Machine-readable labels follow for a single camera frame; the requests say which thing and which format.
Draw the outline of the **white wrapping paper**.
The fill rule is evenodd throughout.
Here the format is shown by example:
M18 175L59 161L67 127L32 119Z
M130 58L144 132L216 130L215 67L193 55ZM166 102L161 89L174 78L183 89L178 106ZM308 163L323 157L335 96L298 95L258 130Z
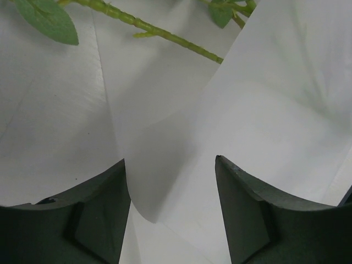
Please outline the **white wrapping paper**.
M1 207L124 161L118 263L232 263L217 156L302 199L351 204L351 1L260 1L218 68L131 48L103 13L64 10L80 46L1 1Z

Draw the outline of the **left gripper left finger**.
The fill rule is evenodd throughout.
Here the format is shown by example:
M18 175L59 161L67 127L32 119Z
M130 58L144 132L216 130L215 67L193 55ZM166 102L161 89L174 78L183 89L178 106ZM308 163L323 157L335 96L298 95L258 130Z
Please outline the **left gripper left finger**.
M118 263L131 199L124 161L36 204L1 207L1 263Z

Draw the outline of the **pink flower bouquet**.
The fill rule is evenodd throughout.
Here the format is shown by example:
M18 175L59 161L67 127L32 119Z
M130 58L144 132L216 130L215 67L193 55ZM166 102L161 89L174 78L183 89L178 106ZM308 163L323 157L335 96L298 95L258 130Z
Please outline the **pink flower bouquet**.
M212 21L221 29L231 20L234 20L242 29L245 25L245 21L243 21L239 14L248 18L257 6L255 1L243 1L244 5L240 5L240 1L203 2L208 6ZM75 25L71 17L64 10L65 6L71 3L76 3L142 30L142 32L134 34L135 38L158 36L218 64L223 62L223 58L216 54L211 53L184 38L172 34L169 31L149 24L105 1L13 1L13 3L21 17L29 25L41 34L47 36L49 39L65 45L77 46L79 44Z

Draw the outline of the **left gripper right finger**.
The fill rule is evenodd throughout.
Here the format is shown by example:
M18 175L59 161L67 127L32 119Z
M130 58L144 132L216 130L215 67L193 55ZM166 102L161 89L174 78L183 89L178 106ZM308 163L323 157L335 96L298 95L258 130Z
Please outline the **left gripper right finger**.
M232 263L351 263L351 204L305 200L224 156L216 182Z

